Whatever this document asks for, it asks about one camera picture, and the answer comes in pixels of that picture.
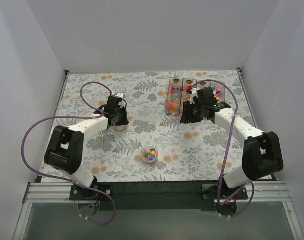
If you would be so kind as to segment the clear glass jar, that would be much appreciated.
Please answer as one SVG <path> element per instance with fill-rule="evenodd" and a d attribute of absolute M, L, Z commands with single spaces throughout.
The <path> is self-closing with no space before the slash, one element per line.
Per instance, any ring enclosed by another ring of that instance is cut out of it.
<path fill-rule="evenodd" d="M 142 148 L 140 156 L 143 163 L 151 166 L 158 161 L 158 150 L 153 145 L 146 145 Z"/>

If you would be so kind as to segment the round wooden jar lid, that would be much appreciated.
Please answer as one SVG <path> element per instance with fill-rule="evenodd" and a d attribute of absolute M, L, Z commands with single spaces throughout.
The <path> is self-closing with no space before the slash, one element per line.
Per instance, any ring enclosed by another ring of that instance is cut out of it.
<path fill-rule="evenodd" d="M 116 125 L 114 126 L 115 131 L 122 132 L 127 129 L 127 125 Z"/>

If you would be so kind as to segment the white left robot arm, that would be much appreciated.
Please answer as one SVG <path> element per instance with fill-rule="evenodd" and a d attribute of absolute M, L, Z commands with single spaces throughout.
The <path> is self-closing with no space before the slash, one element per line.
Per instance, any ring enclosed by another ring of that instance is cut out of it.
<path fill-rule="evenodd" d="M 96 178 L 82 164 L 84 143 L 94 135 L 115 127 L 121 131 L 128 125 L 124 94 L 110 95 L 107 104 L 100 107 L 89 119 L 77 124 L 54 128 L 44 162 L 64 173 L 71 181 L 83 185 L 81 194 L 93 200 L 98 194 Z"/>

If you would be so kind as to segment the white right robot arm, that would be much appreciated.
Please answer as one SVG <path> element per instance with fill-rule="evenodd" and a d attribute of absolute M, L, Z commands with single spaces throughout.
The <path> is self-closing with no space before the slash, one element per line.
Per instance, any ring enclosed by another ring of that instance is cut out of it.
<path fill-rule="evenodd" d="M 191 97 L 183 103 L 182 124 L 211 121 L 229 133 L 229 141 L 236 139 L 243 146 L 241 166 L 229 173 L 223 172 L 219 177 L 219 197 L 229 199 L 236 195 L 241 186 L 283 170 L 276 133 L 264 132 L 247 123 L 236 115 L 230 105 L 218 102 L 209 87 L 189 87 L 187 92 Z"/>

